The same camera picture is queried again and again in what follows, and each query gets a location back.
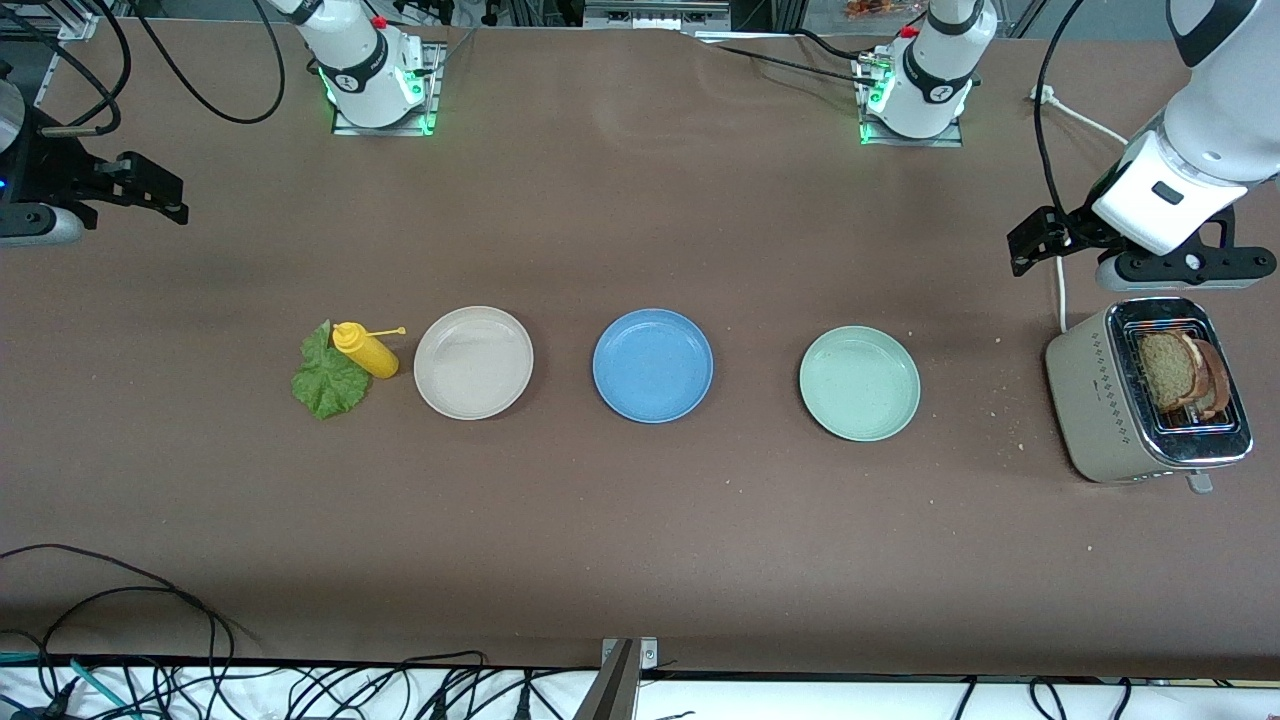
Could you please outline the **yellow mustard squeeze bottle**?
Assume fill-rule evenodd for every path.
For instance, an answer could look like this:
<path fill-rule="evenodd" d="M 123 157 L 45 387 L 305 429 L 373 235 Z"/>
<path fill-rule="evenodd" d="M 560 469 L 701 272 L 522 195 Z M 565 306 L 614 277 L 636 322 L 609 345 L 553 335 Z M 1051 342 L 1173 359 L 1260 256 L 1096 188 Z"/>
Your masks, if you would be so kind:
<path fill-rule="evenodd" d="M 381 337 L 406 334 L 404 327 L 389 331 L 369 331 L 357 322 L 334 324 L 330 333 L 333 346 L 352 363 L 378 379 L 389 379 L 401 369 L 401 360 L 387 347 Z"/>

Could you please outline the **brown bread slice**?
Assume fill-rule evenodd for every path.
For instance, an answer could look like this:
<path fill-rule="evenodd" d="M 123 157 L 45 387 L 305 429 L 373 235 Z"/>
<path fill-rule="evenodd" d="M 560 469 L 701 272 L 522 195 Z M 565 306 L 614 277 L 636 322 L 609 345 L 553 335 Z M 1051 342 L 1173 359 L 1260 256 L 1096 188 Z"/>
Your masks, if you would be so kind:
<path fill-rule="evenodd" d="M 1183 404 L 1201 420 L 1221 416 L 1230 404 L 1230 375 L 1222 355 L 1208 341 L 1190 336 L 1183 337 L 1189 348 L 1193 364 L 1193 386 Z"/>
<path fill-rule="evenodd" d="M 1181 331 L 1161 331 L 1138 340 L 1142 372 L 1156 407 L 1172 413 L 1208 393 L 1208 374 L 1194 340 Z"/>

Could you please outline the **metal table edge bracket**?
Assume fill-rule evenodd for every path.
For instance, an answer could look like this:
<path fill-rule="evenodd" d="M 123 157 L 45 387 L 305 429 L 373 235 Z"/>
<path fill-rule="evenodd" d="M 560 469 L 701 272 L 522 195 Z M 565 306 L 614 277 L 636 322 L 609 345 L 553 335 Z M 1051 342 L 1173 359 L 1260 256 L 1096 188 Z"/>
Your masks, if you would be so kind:
<path fill-rule="evenodd" d="M 573 720 L 635 720 L 641 674 L 658 659 L 655 637 L 605 638 L 602 666 Z"/>

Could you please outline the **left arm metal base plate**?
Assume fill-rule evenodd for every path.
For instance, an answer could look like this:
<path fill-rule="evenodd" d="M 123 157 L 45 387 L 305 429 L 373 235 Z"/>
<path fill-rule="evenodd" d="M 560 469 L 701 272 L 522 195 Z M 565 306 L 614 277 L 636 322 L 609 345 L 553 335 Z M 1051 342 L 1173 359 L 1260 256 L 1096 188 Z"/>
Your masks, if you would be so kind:
<path fill-rule="evenodd" d="M 850 61 L 856 91 L 863 145 L 959 147 L 959 117 L 973 88 L 973 77 L 940 82 L 919 73 L 909 53 L 877 46 Z"/>

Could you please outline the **beige chrome toaster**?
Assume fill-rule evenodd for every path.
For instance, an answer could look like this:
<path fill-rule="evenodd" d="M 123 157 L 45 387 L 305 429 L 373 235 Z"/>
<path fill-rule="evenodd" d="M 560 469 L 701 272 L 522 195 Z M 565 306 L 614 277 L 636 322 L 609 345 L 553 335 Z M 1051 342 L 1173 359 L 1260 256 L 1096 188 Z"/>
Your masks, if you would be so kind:
<path fill-rule="evenodd" d="M 1161 331 L 1181 331 L 1217 347 L 1231 386 L 1221 416 L 1204 421 L 1188 407 L 1156 407 L 1138 340 Z M 1115 302 L 1052 340 L 1044 365 L 1068 455 L 1091 482 L 1121 486 L 1183 475 L 1196 493 L 1207 495 L 1210 473 L 1244 460 L 1254 447 L 1219 334 L 1189 299 Z"/>

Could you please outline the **aluminium profile bar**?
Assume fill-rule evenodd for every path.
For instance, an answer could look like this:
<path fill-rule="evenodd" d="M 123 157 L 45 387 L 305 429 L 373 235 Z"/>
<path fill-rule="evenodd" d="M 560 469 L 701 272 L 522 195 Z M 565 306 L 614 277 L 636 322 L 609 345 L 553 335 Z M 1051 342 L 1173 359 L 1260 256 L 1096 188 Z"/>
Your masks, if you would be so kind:
<path fill-rule="evenodd" d="M 585 29 L 732 29 L 728 0 L 584 0 Z"/>

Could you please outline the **blue plate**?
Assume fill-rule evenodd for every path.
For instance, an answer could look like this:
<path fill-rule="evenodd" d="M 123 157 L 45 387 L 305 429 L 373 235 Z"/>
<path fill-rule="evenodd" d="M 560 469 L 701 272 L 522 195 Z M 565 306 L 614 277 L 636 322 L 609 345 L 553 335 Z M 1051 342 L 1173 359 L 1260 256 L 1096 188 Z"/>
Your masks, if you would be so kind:
<path fill-rule="evenodd" d="M 645 307 L 616 318 L 591 356 L 602 401 L 640 424 L 676 421 L 708 396 L 716 360 L 701 328 L 669 309 Z"/>

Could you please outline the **beige plate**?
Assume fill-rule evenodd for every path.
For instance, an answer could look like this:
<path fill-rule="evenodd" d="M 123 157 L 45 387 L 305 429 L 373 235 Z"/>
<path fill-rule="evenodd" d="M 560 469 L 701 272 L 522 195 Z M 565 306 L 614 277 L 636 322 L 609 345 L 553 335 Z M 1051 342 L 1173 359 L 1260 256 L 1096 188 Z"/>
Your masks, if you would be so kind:
<path fill-rule="evenodd" d="M 436 319 L 419 341 L 413 382 L 440 415 L 476 421 L 516 404 L 534 366 L 532 338 L 518 319 L 498 307 L 460 307 Z"/>

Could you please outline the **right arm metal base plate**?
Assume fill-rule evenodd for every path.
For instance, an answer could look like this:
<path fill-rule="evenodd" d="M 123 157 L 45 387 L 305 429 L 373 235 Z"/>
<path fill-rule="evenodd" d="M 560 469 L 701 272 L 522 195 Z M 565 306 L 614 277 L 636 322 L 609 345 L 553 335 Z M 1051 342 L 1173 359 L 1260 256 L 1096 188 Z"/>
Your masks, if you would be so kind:
<path fill-rule="evenodd" d="M 447 45 L 424 42 L 394 28 L 380 32 L 381 64 L 321 68 L 334 106 L 333 135 L 426 137 L 436 128 Z"/>

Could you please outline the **green lettuce leaf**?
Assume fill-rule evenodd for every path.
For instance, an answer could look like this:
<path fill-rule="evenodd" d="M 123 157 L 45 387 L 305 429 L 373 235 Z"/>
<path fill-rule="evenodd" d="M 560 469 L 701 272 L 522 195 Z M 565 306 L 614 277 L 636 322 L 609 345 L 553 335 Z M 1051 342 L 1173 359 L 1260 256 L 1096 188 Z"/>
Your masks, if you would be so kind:
<path fill-rule="evenodd" d="M 335 347 L 333 323 L 323 322 L 300 346 L 301 363 L 291 389 L 319 420 L 348 413 L 366 396 L 371 374 Z"/>

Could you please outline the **aluminium frame profile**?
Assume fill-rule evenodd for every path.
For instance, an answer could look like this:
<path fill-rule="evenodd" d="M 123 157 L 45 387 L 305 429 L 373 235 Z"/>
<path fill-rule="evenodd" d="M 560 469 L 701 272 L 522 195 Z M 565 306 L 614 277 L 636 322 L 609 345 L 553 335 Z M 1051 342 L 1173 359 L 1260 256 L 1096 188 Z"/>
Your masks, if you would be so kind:
<path fill-rule="evenodd" d="M 42 36 L 59 44 L 90 38 L 101 17 L 86 0 L 0 0 L 0 6 L 23 18 Z M 24 100 L 37 104 L 59 60 L 31 32 L 0 13 L 0 60 L 12 67 L 8 76 Z"/>

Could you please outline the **mint green plate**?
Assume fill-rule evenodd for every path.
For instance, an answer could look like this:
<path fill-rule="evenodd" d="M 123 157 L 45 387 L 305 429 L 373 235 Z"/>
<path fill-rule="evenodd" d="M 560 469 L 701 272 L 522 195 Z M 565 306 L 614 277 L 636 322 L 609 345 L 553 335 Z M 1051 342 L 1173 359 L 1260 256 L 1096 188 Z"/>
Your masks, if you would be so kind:
<path fill-rule="evenodd" d="M 897 434 L 922 398 L 911 355 L 892 336 L 865 325 L 833 328 L 815 338 L 800 361 L 797 386 L 810 416 L 852 442 Z"/>

